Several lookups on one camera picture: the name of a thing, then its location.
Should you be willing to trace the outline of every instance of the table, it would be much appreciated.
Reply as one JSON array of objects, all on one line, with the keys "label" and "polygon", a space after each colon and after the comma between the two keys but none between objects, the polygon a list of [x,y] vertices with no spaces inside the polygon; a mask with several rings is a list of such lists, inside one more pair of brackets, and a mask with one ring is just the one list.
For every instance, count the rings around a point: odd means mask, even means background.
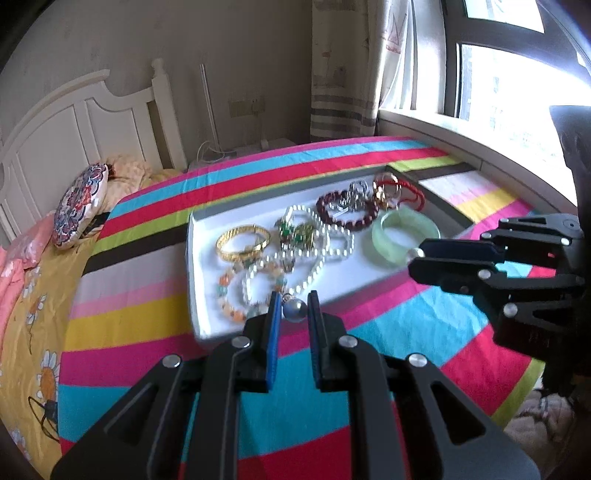
[{"label": "table", "polygon": [[[194,208],[243,204],[254,193],[272,193],[294,183],[304,188],[310,179],[343,170],[362,176],[364,169],[383,164],[472,220],[468,238],[479,238],[500,218],[531,211],[445,152],[393,137],[250,155],[127,197],[105,224],[72,306],[59,385],[62,451],[162,357],[204,354],[193,339],[186,297],[184,241]],[[527,265],[509,264],[506,269],[520,276],[540,273]],[[539,362],[492,343],[491,327],[470,297],[418,285],[406,272],[325,311],[339,315],[348,331],[384,354],[424,353],[501,426],[541,371]],[[242,396],[240,479],[348,478],[346,395],[314,389],[305,328],[284,329],[279,353],[273,391]]]}]

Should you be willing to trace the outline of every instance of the yellow stripe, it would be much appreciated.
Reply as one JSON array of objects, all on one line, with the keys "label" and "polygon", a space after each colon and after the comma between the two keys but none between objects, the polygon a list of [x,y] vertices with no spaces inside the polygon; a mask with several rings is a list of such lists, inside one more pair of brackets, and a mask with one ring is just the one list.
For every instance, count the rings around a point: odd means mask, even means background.
[{"label": "yellow stripe", "polygon": [[516,200],[517,198],[508,191],[497,189],[474,200],[456,205],[456,209],[460,210],[474,223],[478,223]]},{"label": "yellow stripe", "polygon": [[456,165],[460,163],[451,157],[429,157],[417,158],[415,160],[400,160],[389,163],[388,166],[400,172],[410,170],[425,170],[426,168],[445,167],[447,165]]},{"label": "yellow stripe", "polygon": [[187,295],[179,294],[112,312],[72,319],[64,351],[149,342],[191,332]]},{"label": "yellow stripe", "polygon": [[502,429],[507,426],[526,396],[531,392],[532,388],[534,388],[535,382],[539,379],[543,369],[544,364],[542,362],[535,359],[531,360],[530,365],[527,367],[525,373],[519,379],[509,396],[501,406],[496,409],[496,412],[491,415],[492,421]]},{"label": "yellow stripe", "polygon": [[164,230],[168,230],[168,229],[173,228],[175,226],[183,225],[183,224],[187,223],[188,218],[189,218],[189,214],[193,210],[206,208],[211,205],[216,205],[218,203],[227,202],[229,200],[235,200],[238,198],[247,197],[247,196],[254,194],[254,193],[264,192],[266,190],[279,188],[279,187],[282,187],[285,185],[301,183],[304,181],[319,179],[322,177],[329,177],[329,176],[337,175],[337,174],[347,172],[347,171],[364,170],[366,168],[374,168],[374,167],[379,167],[379,166],[380,165],[367,165],[367,166],[363,166],[363,167],[347,168],[344,170],[339,170],[339,171],[335,171],[335,172],[331,172],[331,173],[322,173],[322,174],[318,174],[318,175],[312,175],[312,176],[305,177],[302,179],[290,180],[290,181],[285,181],[282,183],[275,183],[272,186],[261,187],[260,189],[255,189],[255,190],[249,190],[247,192],[238,193],[236,195],[232,195],[229,197],[224,197],[223,199],[220,199],[220,200],[214,200],[213,202],[201,203],[199,205],[195,205],[194,207],[189,207],[184,210],[179,210],[178,212],[169,213],[168,215],[164,215],[164,216],[156,218],[154,220],[150,220],[148,222],[141,223],[140,225],[133,226],[133,227],[123,230],[121,232],[110,235],[106,238],[101,238],[95,244],[95,249],[93,250],[92,254],[96,255],[100,252],[110,250],[111,248],[115,248],[120,245],[132,242],[134,240],[139,240],[140,238],[144,238],[146,236],[153,235],[154,233],[162,232]]}]

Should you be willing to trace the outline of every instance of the daisy print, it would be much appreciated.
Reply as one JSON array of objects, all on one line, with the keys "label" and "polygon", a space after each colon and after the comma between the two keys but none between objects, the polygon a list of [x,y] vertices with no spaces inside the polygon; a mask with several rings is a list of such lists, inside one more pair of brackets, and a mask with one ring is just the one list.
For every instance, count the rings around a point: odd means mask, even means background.
[{"label": "daisy print", "polygon": [[43,310],[45,305],[45,301],[47,300],[47,293],[45,295],[41,295],[34,301],[29,308],[27,313],[27,332],[29,333],[29,353],[33,354],[31,351],[31,342],[33,341],[33,325],[39,317],[39,312]]},{"label": "daisy print", "polygon": [[41,360],[41,373],[37,375],[37,384],[39,385],[37,398],[44,401],[57,401],[59,382],[60,364],[57,363],[57,353],[45,350],[43,360]]},{"label": "daisy print", "polygon": [[22,291],[22,298],[26,299],[31,293],[33,293],[33,289],[35,288],[35,284],[37,283],[37,279],[41,276],[41,265],[37,265],[35,268],[27,272],[27,285]]},{"label": "daisy print", "polygon": [[10,436],[12,437],[12,441],[17,444],[17,447],[21,453],[30,462],[31,455],[29,455],[29,452],[27,452],[27,443],[25,441],[25,437],[22,436],[21,431],[19,429],[14,429],[10,432]]}]

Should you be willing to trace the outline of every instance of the window sill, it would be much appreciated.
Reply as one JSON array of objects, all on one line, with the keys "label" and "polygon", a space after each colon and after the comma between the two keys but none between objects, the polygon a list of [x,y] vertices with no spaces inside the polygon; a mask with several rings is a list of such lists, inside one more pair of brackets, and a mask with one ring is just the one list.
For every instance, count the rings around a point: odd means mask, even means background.
[{"label": "window sill", "polygon": [[[468,161],[477,169],[486,173],[488,167],[485,168],[485,164],[488,164],[514,179],[517,184],[512,182],[507,186],[511,190],[518,189],[516,193],[521,195],[520,187],[526,188],[555,211],[576,214],[573,176],[566,165],[550,166],[532,158],[525,148],[459,118],[416,110],[384,109],[379,111],[379,118],[380,134],[400,134],[400,130],[394,127],[396,125],[414,131],[418,140],[443,150],[446,150],[445,145],[456,147],[458,152],[450,153],[462,157],[461,160]],[[522,197],[536,207],[530,198]]]}]

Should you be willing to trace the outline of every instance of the jewelry tray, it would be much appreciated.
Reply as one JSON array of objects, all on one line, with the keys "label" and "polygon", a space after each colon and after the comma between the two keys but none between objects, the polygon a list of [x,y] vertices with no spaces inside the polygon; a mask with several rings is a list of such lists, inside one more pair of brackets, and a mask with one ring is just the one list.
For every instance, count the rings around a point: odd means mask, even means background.
[{"label": "jewelry tray", "polygon": [[[242,331],[243,324],[228,319],[222,312],[217,300],[218,279],[231,267],[221,260],[215,243],[221,234],[240,225],[259,225],[272,234],[271,245],[265,248],[263,256],[279,250],[276,221],[292,205],[314,207],[321,195],[335,190],[345,190],[354,180],[365,180],[371,186],[376,173],[390,171],[389,168],[373,167],[362,172],[349,171],[327,178],[311,179],[289,186],[280,186],[264,192],[257,192],[240,199],[228,200],[221,205],[194,210],[189,216],[187,230],[187,275],[189,284],[189,311],[193,332],[198,342],[218,342]],[[393,173],[399,178],[404,176]],[[439,227],[442,238],[460,235],[472,223],[453,206],[437,197],[434,193],[420,187],[426,196],[425,207],[421,211]],[[307,301],[308,293],[317,290],[321,304],[336,301],[339,298],[382,281],[396,274],[401,268],[396,267],[381,257],[375,250],[371,239],[372,226],[355,232],[355,251],[346,260],[330,260],[324,265],[318,279],[298,296]],[[409,248],[415,247],[415,241],[406,232],[390,232],[389,236]],[[236,237],[229,245],[242,249],[253,244],[253,235]],[[341,242],[340,238],[331,239],[333,245]],[[288,274],[288,286],[303,280],[314,263],[314,258],[301,259],[296,263],[293,273]],[[242,278],[246,271],[236,275],[228,286],[228,300],[235,308],[246,311],[242,303]],[[254,300],[263,301],[271,291],[273,282],[270,276],[260,273],[251,282]]]}]

